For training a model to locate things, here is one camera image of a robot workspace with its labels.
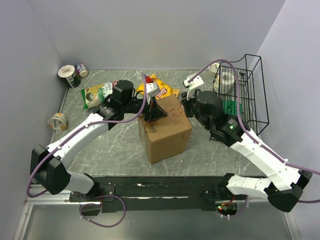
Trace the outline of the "brown cardboard box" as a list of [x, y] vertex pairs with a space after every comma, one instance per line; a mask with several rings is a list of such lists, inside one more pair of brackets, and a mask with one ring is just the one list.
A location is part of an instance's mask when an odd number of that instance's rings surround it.
[[151, 164], [183, 153], [192, 132], [192, 124], [175, 95], [160, 98], [157, 103], [166, 117], [149, 122], [142, 116], [137, 119], [139, 137]]

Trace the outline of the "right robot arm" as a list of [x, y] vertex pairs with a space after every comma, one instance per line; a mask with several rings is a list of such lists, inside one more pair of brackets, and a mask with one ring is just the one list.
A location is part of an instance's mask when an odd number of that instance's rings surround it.
[[276, 209], [290, 212], [299, 202], [312, 173], [292, 167], [265, 145], [256, 133], [236, 115], [225, 113], [223, 100], [213, 91], [196, 90], [193, 97], [181, 94], [188, 118], [195, 118], [210, 133], [210, 138], [246, 157], [264, 177], [244, 177], [227, 173], [217, 189], [223, 199], [246, 195], [266, 199]]

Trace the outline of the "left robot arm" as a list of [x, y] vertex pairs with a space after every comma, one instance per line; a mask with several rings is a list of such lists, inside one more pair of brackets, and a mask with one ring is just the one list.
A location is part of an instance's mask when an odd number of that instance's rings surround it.
[[100, 184], [89, 174], [68, 171], [67, 165], [95, 138], [125, 123], [125, 114], [143, 115], [146, 122], [166, 117], [156, 101], [159, 93], [158, 84], [150, 82], [145, 84], [143, 98], [138, 98], [131, 81], [119, 80], [80, 125], [47, 147], [38, 145], [32, 150], [30, 178], [52, 195], [69, 190], [94, 201], [100, 194]]

